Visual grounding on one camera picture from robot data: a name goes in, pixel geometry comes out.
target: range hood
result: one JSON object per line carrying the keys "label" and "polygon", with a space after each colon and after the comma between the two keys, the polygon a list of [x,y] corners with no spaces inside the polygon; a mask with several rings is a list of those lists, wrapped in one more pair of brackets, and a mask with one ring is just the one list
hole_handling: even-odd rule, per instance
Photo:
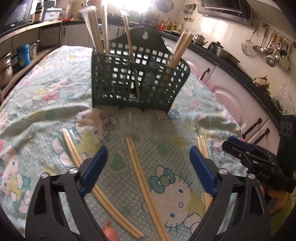
{"label": "range hood", "polygon": [[200,14],[251,25],[251,7],[246,0],[200,0],[197,11]]}

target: kitchen counter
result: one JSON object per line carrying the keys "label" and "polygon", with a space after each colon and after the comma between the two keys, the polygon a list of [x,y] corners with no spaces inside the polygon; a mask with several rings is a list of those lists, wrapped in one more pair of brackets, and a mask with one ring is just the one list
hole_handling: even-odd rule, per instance
{"label": "kitchen counter", "polygon": [[[173,41],[177,41],[178,37],[160,32],[159,34],[162,37],[168,38]],[[254,99],[262,106],[264,111],[268,114],[274,125],[279,130],[279,123],[281,119],[281,114],[275,105],[271,102],[271,98],[264,94],[253,82],[250,76],[244,73],[239,68],[236,68],[226,62],[225,60],[219,58],[215,54],[208,51],[206,48],[200,47],[195,44],[190,44],[188,49],[200,55],[213,65],[216,65],[227,72],[231,77],[233,77],[240,85],[242,85],[253,97]]]}

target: microwave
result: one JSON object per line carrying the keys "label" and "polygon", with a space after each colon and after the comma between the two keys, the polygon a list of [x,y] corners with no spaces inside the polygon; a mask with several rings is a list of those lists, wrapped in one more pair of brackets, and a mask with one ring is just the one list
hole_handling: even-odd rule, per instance
{"label": "microwave", "polygon": [[17,28],[31,24],[38,0],[22,0],[11,14],[0,32],[1,35],[14,31]]}

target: shelf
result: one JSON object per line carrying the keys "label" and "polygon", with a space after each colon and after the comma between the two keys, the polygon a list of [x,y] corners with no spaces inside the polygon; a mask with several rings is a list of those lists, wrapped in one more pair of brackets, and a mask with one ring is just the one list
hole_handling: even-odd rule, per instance
{"label": "shelf", "polygon": [[11,87],[20,79],[22,78],[26,73],[28,73],[41,59],[43,59],[46,55],[48,55],[53,50],[57,49],[59,46],[54,45],[51,47],[44,48],[40,50],[34,59],[30,60],[30,64],[26,66],[23,69],[20,69],[13,73],[11,81],[8,83],[8,85],[1,91],[1,96],[5,96],[8,91],[11,89]]}
{"label": "shelf", "polygon": [[57,23],[62,23],[63,20],[56,20],[56,21],[48,21],[48,22],[43,22],[43,23],[36,23],[36,24],[31,24],[31,25],[28,25],[24,28],[20,28],[16,31],[13,31],[5,36],[3,36],[2,38],[0,38],[0,43],[4,42],[5,40],[15,36],[15,35],[18,35],[18,34],[21,34],[23,32],[26,32],[26,31],[29,31],[31,29],[35,29],[35,28],[40,28],[40,27],[43,27],[43,26],[46,26],[46,25],[51,25],[51,24],[57,24]]}

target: pink cabinet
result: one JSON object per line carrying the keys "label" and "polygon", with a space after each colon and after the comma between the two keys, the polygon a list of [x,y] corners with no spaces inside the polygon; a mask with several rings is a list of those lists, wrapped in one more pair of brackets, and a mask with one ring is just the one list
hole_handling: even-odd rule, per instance
{"label": "pink cabinet", "polygon": [[248,142],[249,143],[254,143],[255,140],[257,140],[264,132],[266,129],[269,129],[269,133],[265,135],[261,141],[257,143],[257,145],[269,150],[273,154],[276,155],[277,149],[279,147],[279,131],[276,128],[276,126],[273,124],[272,120],[269,119],[262,127],[261,129],[254,135],[252,136]]}
{"label": "pink cabinet", "polygon": [[[167,38],[163,38],[163,40],[165,41],[165,45],[168,50],[172,52],[176,45],[176,42]],[[203,57],[199,56],[189,49],[186,49],[182,56],[182,59],[184,59],[188,63],[191,72],[194,73],[198,78],[202,76],[205,70],[207,70],[208,68],[210,69],[210,71],[205,74],[202,80],[204,84],[206,84],[210,75],[214,72],[216,67],[215,65],[211,64],[209,61],[205,60]]]}
{"label": "pink cabinet", "polygon": [[236,120],[242,133],[257,122],[258,124],[244,139],[248,141],[267,122],[269,116],[251,94],[242,87],[234,78],[219,67],[211,74],[206,86],[213,92]]}

